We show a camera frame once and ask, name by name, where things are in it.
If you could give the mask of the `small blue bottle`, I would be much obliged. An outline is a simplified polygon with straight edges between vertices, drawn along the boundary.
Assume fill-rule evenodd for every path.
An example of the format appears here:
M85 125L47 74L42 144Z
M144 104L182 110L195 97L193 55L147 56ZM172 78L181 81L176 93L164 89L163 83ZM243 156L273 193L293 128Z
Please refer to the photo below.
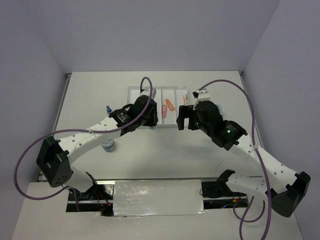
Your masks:
M111 108L109 105L107 105L107 106L106 106L106 113L107 113L107 115L109 116L112 112L113 112L112 108Z

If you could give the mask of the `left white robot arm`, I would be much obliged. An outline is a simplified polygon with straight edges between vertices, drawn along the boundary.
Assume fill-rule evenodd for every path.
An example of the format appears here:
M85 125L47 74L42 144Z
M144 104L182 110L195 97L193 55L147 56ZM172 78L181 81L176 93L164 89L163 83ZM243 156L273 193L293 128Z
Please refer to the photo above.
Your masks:
M36 163L52 188L65 185L77 189L91 200L97 196L97 182L89 172L76 169L73 163L104 142L141 126L155 127L157 122L157 103L153 97L141 95L133 104L114 110L85 132L60 139L53 136L45 138Z

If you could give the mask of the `orange highlighter cap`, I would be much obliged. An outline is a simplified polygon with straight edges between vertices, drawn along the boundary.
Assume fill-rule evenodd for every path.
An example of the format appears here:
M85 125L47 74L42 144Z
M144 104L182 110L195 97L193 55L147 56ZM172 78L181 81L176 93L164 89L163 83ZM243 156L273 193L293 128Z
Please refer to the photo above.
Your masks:
M173 112L173 111L176 110L175 106L173 105L173 103L172 103L168 98L165 99L165 103L166 103L168 109L169 109L171 112Z

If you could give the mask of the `blue ink jar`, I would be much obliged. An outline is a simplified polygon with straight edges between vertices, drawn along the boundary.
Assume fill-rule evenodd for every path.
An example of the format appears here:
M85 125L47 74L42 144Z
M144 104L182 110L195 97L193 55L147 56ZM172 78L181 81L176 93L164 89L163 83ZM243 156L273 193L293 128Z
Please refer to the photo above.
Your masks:
M219 114L223 115L222 107L219 104L217 104L216 106L218 108Z
M113 139L111 139L106 142L103 142L101 146L106 152L113 152L116 148L116 142Z

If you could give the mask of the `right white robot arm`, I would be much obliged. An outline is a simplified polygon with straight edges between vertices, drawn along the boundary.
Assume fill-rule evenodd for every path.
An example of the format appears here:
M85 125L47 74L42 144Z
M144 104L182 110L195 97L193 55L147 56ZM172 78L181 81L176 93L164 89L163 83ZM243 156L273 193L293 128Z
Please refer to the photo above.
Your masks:
M271 203L271 208L283 217L290 217L307 193L311 177L296 172L275 159L261 146L254 146L247 131L232 120L224 120L211 101L196 106L179 106L176 119L178 130L185 128L204 132L218 147L237 156L257 171L257 177L244 176L235 170L225 170L216 180L223 196L232 192L244 193Z

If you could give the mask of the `pink highlighter cap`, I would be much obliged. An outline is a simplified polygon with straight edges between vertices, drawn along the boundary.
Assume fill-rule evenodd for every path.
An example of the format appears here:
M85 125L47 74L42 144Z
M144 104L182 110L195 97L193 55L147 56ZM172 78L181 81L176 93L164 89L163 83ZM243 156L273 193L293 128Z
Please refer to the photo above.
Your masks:
M162 105L162 108L161 108L161 115L162 115L162 118L165 119L167 117L167 110L168 110L168 106L167 105Z

